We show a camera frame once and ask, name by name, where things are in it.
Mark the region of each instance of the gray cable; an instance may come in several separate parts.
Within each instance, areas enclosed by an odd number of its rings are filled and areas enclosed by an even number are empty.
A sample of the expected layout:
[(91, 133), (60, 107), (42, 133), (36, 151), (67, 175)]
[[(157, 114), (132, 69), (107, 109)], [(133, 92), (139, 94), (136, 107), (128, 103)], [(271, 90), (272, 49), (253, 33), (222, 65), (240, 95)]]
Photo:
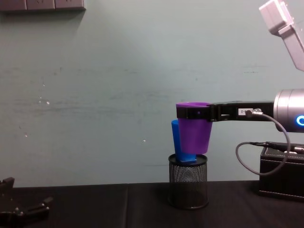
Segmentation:
[(284, 128), (277, 120), (275, 120), (275, 119), (272, 118), (271, 116), (266, 115), (266, 114), (263, 114), (263, 113), (261, 113), (261, 114), (259, 114), (259, 115), (262, 115), (262, 116), (264, 116), (265, 118), (267, 118), (268, 120), (274, 122), (274, 123), (282, 130), (282, 132), (284, 133), (284, 135), (285, 135), (285, 137), (286, 137), (286, 141), (287, 141), (287, 152), (285, 153), (284, 159), (283, 159), (283, 160), (281, 161), (281, 163), (280, 163), (277, 167), (275, 167), (273, 170), (271, 170), (271, 171), (269, 171), (269, 172), (264, 172), (264, 173), (262, 173), (262, 172), (257, 172), (257, 171), (255, 171), (255, 170), (251, 169), (250, 167), (248, 167), (248, 166), (241, 160), (241, 158), (239, 157), (238, 149), (239, 149), (242, 145), (251, 144), (251, 142), (242, 142), (242, 143), (240, 143), (239, 145), (237, 145), (237, 147), (236, 147), (236, 155), (237, 155), (238, 161), (239, 161), (246, 169), (248, 169), (250, 172), (252, 172), (252, 173), (254, 173), (254, 174), (256, 174), (256, 175), (259, 175), (259, 176), (269, 176), (269, 175), (272, 175), (272, 174), (278, 172), (278, 171), (283, 167), (283, 165), (285, 165), (285, 162), (286, 162), (287, 159), (288, 159), (289, 152), (290, 152), (290, 147), (291, 147), (291, 145), (290, 145), (290, 138), (289, 138), (288, 133), (287, 133), (287, 131), (285, 130), (285, 128)]

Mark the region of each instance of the blue cup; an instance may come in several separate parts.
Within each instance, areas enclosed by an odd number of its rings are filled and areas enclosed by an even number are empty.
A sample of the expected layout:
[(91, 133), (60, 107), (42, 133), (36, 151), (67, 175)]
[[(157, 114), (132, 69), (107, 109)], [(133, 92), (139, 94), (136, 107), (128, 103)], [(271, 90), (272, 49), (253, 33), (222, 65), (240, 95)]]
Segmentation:
[(173, 142), (174, 149), (177, 160), (180, 162), (193, 162), (196, 160), (195, 154), (187, 154), (181, 151), (181, 140), (180, 140), (180, 131), (179, 131), (179, 122), (178, 120), (172, 121), (172, 133), (173, 133)]

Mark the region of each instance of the black wire mesh cup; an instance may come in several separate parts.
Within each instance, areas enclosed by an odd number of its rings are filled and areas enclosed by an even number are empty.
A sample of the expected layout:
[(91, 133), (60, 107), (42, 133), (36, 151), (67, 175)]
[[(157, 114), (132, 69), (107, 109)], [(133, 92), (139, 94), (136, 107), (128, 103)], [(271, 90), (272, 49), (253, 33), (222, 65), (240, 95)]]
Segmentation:
[(197, 155), (194, 162), (169, 157), (169, 203), (179, 209), (199, 209), (208, 204), (207, 157)]

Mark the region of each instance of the wall socket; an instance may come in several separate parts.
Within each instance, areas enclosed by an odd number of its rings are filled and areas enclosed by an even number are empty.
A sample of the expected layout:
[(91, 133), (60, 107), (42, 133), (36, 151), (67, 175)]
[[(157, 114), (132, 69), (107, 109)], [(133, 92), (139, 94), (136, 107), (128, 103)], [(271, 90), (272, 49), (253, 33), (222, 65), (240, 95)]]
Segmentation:
[(0, 11), (26, 10), (25, 0), (0, 0)]
[(86, 9), (85, 0), (55, 0), (56, 9)]
[(26, 0), (28, 10), (54, 10), (55, 0)]

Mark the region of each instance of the plastic cup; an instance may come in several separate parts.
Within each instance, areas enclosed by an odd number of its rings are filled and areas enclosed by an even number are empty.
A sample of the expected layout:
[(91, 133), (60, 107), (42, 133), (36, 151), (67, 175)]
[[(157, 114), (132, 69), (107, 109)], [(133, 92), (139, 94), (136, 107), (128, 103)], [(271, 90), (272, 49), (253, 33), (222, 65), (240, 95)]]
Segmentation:
[[(209, 103), (185, 102), (177, 103), (176, 107), (198, 108), (207, 107)], [(211, 135), (212, 122), (204, 119), (178, 118), (180, 131), (180, 147), (183, 153), (205, 154), (207, 153)]]
[(181, 144), (180, 144), (180, 131), (179, 131), (179, 122), (178, 120), (173, 120), (171, 122), (172, 125), (172, 134), (173, 134), (173, 142), (174, 142), (174, 149), (176, 159), (180, 162), (192, 162), (196, 160), (195, 154), (188, 154), (183, 153), (181, 151)]

